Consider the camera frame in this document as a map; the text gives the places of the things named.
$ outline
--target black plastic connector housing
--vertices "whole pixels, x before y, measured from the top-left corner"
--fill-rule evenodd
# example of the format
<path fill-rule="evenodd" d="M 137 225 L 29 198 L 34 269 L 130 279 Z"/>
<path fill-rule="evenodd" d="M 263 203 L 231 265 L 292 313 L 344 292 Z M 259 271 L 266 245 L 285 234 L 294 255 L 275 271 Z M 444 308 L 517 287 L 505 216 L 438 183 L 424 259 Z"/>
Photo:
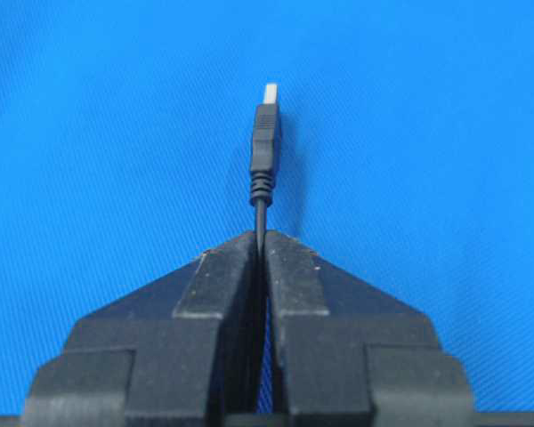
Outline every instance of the black plastic connector housing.
<path fill-rule="evenodd" d="M 267 206 L 272 203 L 271 193 L 279 170 L 280 141 L 279 104 L 258 105 L 251 138 L 251 205 L 255 205 L 258 198 L 264 200 Z"/>

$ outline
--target blue fabric background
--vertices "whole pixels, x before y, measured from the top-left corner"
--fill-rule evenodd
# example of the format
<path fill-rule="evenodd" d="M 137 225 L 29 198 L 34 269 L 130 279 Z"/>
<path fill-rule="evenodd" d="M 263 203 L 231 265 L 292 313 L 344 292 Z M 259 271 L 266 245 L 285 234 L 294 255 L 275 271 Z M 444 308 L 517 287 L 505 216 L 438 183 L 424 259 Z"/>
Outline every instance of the blue fabric background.
<path fill-rule="evenodd" d="M 0 413 L 73 322 L 269 225 L 428 313 L 480 410 L 534 410 L 533 2 L 0 1 Z"/>

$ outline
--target metal usb tip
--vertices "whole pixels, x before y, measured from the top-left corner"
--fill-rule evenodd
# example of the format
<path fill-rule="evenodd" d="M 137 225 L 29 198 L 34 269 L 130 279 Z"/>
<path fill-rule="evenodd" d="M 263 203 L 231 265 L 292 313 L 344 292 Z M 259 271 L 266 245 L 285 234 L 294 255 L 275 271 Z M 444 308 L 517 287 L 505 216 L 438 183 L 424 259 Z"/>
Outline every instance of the metal usb tip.
<path fill-rule="evenodd" d="M 277 84 L 269 83 L 265 86 L 265 94 L 263 95 L 263 104 L 277 103 Z"/>

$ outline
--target black cable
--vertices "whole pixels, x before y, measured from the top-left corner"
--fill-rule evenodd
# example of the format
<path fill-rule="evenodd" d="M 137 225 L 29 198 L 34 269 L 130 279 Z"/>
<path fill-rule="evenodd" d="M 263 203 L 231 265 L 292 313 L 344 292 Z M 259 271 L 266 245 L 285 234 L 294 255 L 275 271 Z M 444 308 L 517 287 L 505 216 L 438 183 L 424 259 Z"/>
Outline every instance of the black cable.
<path fill-rule="evenodd" d="M 264 200 L 257 199 L 255 202 L 255 235 L 257 236 L 257 256 L 263 259 L 263 241 L 267 227 L 267 205 Z"/>
<path fill-rule="evenodd" d="M 255 111 L 251 138 L 251 195 L 249 201 L 255 207 L 255 235 L 257 255 L 263 262 L 263 244 L 267 228 L 267 208 L 272 203 L 275 175 L 279 169 L 279 145 L 281 127 L 277 85 L 265 86 L 263 104 Z"/>

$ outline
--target usb connector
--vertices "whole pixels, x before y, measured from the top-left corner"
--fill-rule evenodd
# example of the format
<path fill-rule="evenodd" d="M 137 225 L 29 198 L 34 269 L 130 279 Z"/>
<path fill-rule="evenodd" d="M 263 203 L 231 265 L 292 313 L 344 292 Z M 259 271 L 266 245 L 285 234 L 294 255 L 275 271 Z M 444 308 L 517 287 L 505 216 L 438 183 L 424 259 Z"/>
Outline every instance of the usb connector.
<path fill-rule="evenodd" d="M 255 233 L 257 248 L 263 255 L 263 239 L 267 222 L 267 207 L 273 201 L 275 175 L 279 170 L 279 145 L 281 126 L 277 85 L 265 86 L 263 104 L 255 110 L 255 123 L 251 138 L 251 195 L 249 201 L 255 207 Z"/>

